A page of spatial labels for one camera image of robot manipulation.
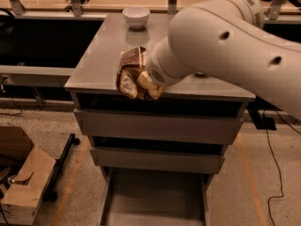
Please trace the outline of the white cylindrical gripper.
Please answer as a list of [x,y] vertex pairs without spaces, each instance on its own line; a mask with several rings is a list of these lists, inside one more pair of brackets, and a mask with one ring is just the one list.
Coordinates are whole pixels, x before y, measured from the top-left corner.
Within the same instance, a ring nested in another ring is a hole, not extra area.
[[160,98],[163,87],[177,84],[195,72],[175,57],[167,38],[161,40],[149,51],[146,71],[137,77],[137,83],[141,88],[148,90],[152,100]]

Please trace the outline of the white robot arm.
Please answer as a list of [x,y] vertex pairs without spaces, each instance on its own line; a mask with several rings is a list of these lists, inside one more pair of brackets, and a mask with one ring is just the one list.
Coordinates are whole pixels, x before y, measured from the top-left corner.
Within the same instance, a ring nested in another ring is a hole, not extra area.
[[210,0],[182,9],[148,54],[152,81],[168,87],[191,73],[246,89],[301,120],[301,45],[262,30],[259,0]]

